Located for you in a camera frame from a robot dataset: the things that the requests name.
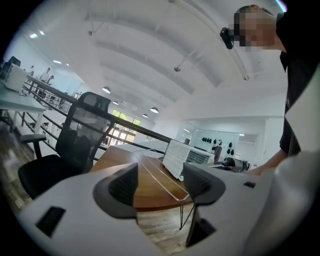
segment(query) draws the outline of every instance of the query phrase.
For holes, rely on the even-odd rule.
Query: paper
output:
[[[285,118],[298,140],[301,151],[320,150],[320,65]]]

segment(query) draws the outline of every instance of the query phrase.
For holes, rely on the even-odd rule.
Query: black shirt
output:
[[[288,75],[285,113],[307,87],[320,62],[317,29],[314,27],[316,19],[317,16],[310,12],[303,16],[301,9],[288,9],[276,24],[276,33],[286,49],[286,53],[282,52],[280,55]],[[286,119],[280,148],[288,155],[295,155],[300,151],[299,143]]]

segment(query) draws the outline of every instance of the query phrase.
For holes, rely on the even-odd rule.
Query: ceiling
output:
[[[273,13],[281,11],[274,0],[255,2]],[[221,28],[248,3],[48,0],[24,29],[45,32],[45,37],[31,41],[48,60],[69,63],[63,68],[76,72],[92,91],[124,101],[127,106],[118,108],[138,116],[146,113],[153,121],[157,114],[151,107],[161,112],[188,95],[237,86],[245,77],[283,77],[279,52],[227,50],[221,41]],[[102,91],[104,86],[111,94]]]

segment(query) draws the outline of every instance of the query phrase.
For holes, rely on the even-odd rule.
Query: office chair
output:
[[[32,199],[66,178],[90,171],[98,147],[115,124],[109,104],[109,99],[86,92],[71,105],[55,146],[59,155],[42,157],[39,142],[46,140],[42,134],[20,137],[22,143],[33,143],[37,158],[18,170]]]

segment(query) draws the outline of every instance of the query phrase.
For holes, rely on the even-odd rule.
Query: wooden floor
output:
[[[30,148],[20,144],[18,137],[17,133],[8,132],[8,128],[0,123],[0,187],[15,214],[32,202],[20,183],[18,168],[34,158]],[[183,221],[187,218],[192,206],[192,204],[184,206]],[[192,214],[182,230],[179,230],[179,207],[138,212],[137,219],[147,237],[167,254],[185,250]]]

